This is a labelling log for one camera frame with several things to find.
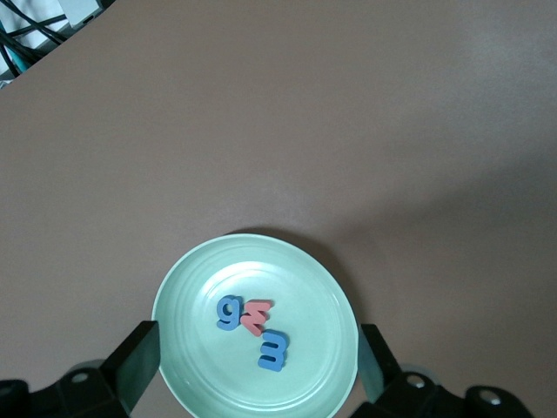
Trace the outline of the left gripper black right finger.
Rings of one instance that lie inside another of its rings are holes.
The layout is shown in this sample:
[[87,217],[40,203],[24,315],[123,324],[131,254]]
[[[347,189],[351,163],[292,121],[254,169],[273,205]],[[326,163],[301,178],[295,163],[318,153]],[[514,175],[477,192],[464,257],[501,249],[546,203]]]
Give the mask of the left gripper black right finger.
[[359,331],[358,372],[367,400],[358,417],[531,417],[514,394],[496,387],[472,386],[463,397],[417,371],[404,371],[378,327]]

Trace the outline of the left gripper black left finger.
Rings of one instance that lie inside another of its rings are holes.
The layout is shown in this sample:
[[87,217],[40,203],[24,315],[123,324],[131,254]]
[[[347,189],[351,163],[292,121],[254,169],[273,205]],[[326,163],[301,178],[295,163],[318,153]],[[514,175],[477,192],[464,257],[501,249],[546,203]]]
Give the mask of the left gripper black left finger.
[[144,320],[108,358],[79,363],[46,388],[2,380],[1,416],[130,417],[159,365],[159,325]]

